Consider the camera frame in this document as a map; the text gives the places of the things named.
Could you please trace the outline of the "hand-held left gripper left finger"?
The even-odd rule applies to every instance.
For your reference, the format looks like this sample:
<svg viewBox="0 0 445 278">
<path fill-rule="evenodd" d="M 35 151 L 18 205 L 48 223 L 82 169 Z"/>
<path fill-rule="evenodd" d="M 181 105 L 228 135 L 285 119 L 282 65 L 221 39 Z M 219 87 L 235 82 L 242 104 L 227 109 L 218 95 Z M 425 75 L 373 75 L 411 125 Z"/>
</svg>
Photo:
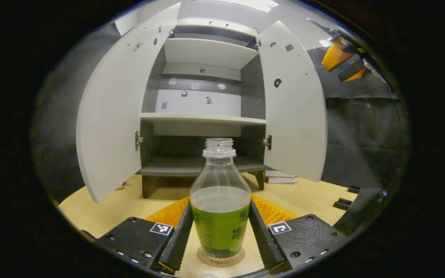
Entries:
<svg viewBox="0 0 445 278">
<path fill-rule="evenodd" d="M 193 224 L 190 197 L 146 219 L 128 217 L 96 243 L 141 270 L 174 275 L 180 271 Z"/>
</svg>

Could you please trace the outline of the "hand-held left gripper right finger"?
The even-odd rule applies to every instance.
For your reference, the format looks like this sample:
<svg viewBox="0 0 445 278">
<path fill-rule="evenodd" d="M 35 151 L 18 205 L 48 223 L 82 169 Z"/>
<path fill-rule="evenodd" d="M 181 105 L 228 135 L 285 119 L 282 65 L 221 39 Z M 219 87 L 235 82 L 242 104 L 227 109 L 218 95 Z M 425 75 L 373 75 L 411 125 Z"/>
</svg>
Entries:
<svg viewBox="0 0 445 278">
<path fill-rule="evenodd" d="M 254 194 L 249 221 L 264 268 L 270 273 L 309 266 L 333 253 L 348 238 L 314 214 L 296 217 Z"/>
</svg>

